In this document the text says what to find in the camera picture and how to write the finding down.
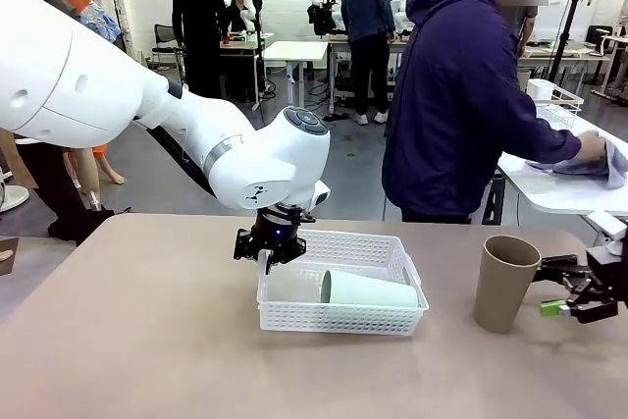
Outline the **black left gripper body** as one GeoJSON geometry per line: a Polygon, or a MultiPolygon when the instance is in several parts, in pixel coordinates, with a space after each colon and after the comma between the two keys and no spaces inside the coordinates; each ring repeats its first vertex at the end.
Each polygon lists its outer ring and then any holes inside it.
{"type": "Polygon", "coordinates": [[[250,237],[264,249],[297,249],[305,244],[298,236],[299,227],[313,222],[314,217],[308,211],[297,207],[262,208],[257,211],[250,237]]]}

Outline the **person's right hand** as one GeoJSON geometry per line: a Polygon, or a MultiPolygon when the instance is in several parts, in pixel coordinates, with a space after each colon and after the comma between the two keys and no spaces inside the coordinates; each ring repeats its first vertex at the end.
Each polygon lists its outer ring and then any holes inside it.
{"type": "Polygon", "coordinates": [[[606,156],[605,139],[596,131],[585,131],[578,135],[580,150],[574,156],[581,162],[593,162],[606,156]]]}

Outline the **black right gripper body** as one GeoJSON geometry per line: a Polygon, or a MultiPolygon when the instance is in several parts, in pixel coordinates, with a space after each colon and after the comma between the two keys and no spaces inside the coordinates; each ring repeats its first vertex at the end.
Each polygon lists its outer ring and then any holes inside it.
{"type": "Polygon", "coordinates": [[[590,269],[615,299],[627,298],[627,238],[587,250],[590,269]]]}

